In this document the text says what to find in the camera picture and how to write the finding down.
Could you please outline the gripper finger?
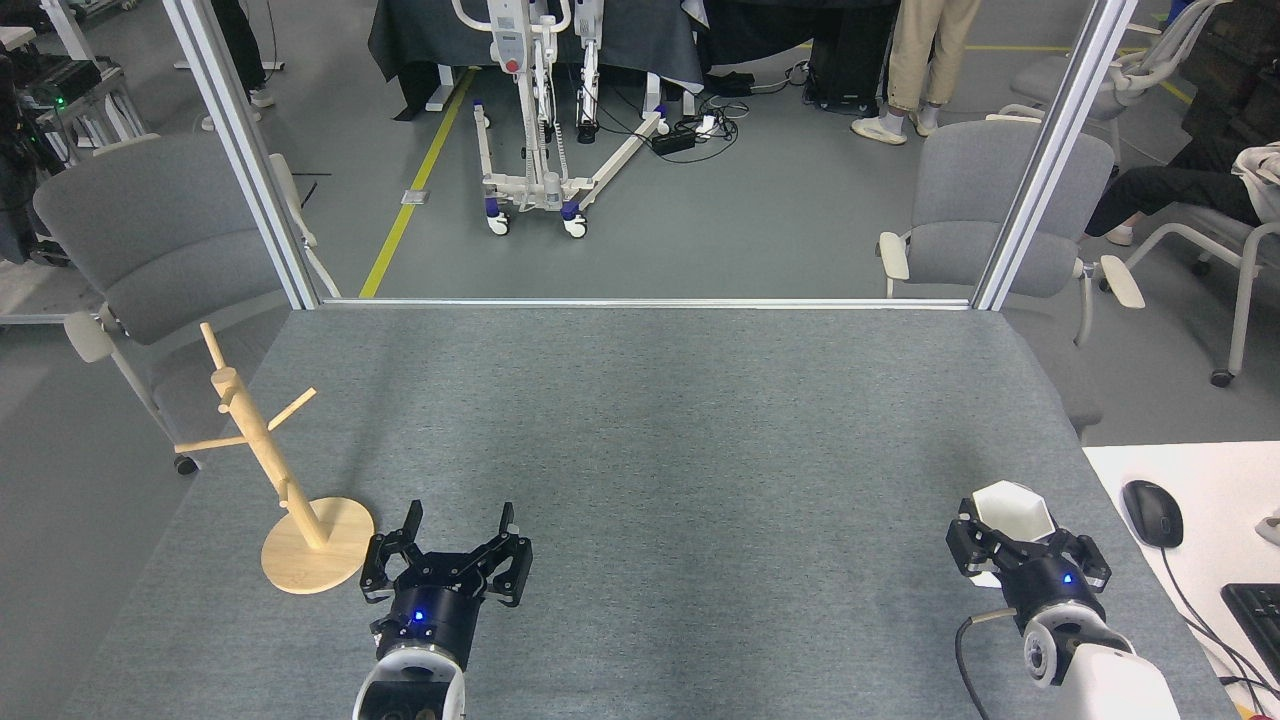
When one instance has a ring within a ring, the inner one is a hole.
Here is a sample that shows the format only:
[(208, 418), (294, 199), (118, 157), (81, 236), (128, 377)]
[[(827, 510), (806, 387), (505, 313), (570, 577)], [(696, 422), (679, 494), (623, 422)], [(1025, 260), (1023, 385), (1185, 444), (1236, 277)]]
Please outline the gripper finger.
[(970, 515), (954, 519), (946, 542), (965, 578), (978, 578), (982, 573), (1005, 574), (1016, 568), (1016, 548), (1012, 539), (1001, 530), (988, 527)]
[[(370, 538), (360, 578), (367, 603), (394, 600), (399, 605), (411, 605), (417, 600), (425, 570), (425, 553), (416, 544), (421, 520), (421, 501), (413, 500), (399, 529), (375, 533)], [(387, 575), (387, 562), (393, 556), (401, 556), (406, 562), (406, 569), (394, 582)]]
[(515, 525), (515, 506), (504, 502), (497, 534), (476, 547), (467, 560), (467, 596), (500, 596), (517, 607), (532, 565), (532, 542)]
[(1051, 553), (1069, 559), (1094, 591), (1103, 591), (1108, 584), (1111, 568), (1091, 536), (1056, 530), (1048, 537), (1047, 547)]

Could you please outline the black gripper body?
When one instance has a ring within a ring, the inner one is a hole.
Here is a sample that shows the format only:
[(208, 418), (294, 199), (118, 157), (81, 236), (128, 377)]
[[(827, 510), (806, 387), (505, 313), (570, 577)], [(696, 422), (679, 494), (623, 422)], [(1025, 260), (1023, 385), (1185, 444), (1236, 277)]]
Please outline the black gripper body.
[(1046, 607), (1080, 603), (1101, 615), (1093, 587), (1074, 562), (1060, 557), (1039, 557), (1000, 570), (1004, 598), (1016, 611), (1015, 624), (1025, 626)]
[(433, 647), (468, 666), (486, 578), (462, 561), (424, 557), (396, 578), (389, 614), (371, 624), (379, 660), (402, 647)]

